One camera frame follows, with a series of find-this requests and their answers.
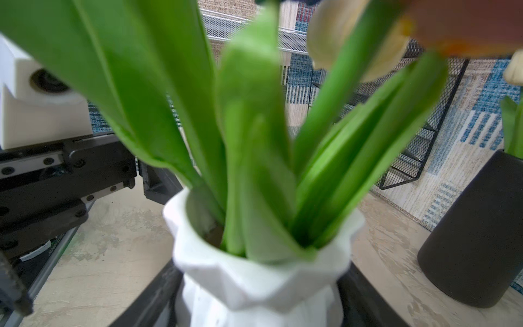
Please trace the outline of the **cream yellow tulip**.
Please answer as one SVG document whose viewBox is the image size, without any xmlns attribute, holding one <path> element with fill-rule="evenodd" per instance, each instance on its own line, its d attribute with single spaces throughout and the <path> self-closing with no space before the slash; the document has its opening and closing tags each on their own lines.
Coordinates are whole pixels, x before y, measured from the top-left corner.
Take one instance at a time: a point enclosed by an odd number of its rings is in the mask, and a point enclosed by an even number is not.
<svg viewBox="0 0 523 327">
<path fill-rule="evenodd" d="M 319 42 L 309 57 L 339 44 L 318 96 L 294 143 L 294 172 L 301 175 L 345 100 L 364 77 L 407 9 L 407 1 L 320 1 L 309 23 L 308 42 Z"/>
</svg>

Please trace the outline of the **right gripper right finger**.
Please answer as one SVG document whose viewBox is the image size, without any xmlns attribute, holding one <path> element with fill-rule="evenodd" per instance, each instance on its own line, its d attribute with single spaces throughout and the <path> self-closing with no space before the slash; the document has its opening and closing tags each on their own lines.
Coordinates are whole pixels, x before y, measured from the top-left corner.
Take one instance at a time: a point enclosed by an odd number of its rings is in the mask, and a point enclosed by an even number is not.
<svg viewBox="0 0 523 327">
<path fill-rule="evenodd" d="M 343 306 L 342 327 L 409 327 L 372 286 L 355 264 L 339 278 L 337 287 Z"/>
</svg>

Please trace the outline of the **white ribbed ceramic vase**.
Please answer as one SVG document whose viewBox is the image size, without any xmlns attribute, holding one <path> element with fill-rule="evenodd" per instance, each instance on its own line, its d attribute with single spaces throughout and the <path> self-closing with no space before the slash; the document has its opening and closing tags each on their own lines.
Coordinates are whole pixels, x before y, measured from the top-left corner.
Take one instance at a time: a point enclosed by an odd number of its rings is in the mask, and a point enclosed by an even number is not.
<svg viewBox="0 0 523 327">
<path fill-rule="evenodd" d="M 208 213 L 184 189 L 163 208 L 174 237 L 173 261 L 183 274 L 173 305 L 178 326 L 340 326 L 344 307 L 337 281 L 349 270 L 352 242 L 365 223 L 361 211 L 346 219 L 312 262 L 258 264 L 222 252 L 200 236 L 189 218 Z"/>
</svg>

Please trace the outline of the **dark pink tulip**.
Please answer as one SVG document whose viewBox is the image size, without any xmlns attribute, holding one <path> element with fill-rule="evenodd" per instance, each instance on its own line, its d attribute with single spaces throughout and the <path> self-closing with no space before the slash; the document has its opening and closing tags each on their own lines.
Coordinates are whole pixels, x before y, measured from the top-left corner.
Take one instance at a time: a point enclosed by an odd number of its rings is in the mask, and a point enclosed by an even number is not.
<svg viewBox="0 0 523 327">
<path fill-rule="evenodd" d="M 522 48 L 521 1 L 406 1 L 410 36 L 448 57 L 504 57 Z"/>
</svg>

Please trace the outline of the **black cylindrical vase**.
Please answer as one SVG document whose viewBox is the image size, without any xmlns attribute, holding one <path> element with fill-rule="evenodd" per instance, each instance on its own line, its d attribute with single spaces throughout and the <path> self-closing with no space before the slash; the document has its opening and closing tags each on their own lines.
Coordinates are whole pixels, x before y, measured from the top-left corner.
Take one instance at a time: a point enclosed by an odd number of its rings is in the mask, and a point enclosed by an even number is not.
<svg viewBox="0 0 523 327">
<path fill-rule="evenodd" d="M 522 160 L 498 150 L 418 252 L 428 280 L 454 300 L 495 306 L 522 270 Z"/>
</svg>

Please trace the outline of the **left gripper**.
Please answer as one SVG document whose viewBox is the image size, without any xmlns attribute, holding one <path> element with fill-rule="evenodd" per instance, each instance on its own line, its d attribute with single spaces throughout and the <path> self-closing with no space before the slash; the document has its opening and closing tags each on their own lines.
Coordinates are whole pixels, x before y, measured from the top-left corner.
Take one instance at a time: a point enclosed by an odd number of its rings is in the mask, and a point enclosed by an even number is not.
<svg viewBox="0 0 523 327">
<path fill-rule="evenodd" d="M 159 204 L 183 188 L 113 133 L 1 151 L 1 253 L 17 267 L 21 256 L 86 222 L 90 203 L 134 188 L 137 175 L 146 198 Z"/>
</svg>

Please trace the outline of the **small blue tulip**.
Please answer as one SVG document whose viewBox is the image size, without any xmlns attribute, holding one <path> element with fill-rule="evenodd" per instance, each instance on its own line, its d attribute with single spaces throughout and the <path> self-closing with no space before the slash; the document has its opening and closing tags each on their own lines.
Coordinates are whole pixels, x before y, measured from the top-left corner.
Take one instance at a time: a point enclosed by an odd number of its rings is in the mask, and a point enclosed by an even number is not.
<svg viewBox="0 0 523 327">
<path fill-rule="evenodd" d="M 296 178 L 281 84 L 278 1 L 223 49 L 217 73 L 217 120 L 226 147 L 227 208 L 221 248 L 274 264 L 312 260 L 292 236 Z"/>
</svg>

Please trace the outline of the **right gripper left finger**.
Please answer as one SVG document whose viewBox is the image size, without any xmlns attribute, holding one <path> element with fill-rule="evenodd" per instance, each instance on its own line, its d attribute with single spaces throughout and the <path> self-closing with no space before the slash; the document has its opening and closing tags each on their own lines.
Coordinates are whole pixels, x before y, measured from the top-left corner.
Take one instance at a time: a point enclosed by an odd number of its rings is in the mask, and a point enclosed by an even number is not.
<svg viewBox="0 0 523 327">
<path fill-rule="evenodd" d="M 183 273 L 169 260 L 135 301 L 110 326 L 176 326 L 174 305 Z"/>
</svg>

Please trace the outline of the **light pink tulip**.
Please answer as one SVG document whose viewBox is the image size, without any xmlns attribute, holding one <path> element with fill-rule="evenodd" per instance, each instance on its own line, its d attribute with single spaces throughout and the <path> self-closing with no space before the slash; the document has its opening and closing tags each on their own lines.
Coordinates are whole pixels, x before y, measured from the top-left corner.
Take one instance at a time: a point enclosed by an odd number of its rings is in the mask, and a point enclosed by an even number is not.
<svg viewBox="0 0 523 327">
<path fill-rule="evenodd" d="M 520 87 L 520 102 L 505 96 L 500 101 L 502 113 L 504 151 L 522 159 L 522 49 L 518 49 L 503 73 L 507 84 Z"/>
</svg>

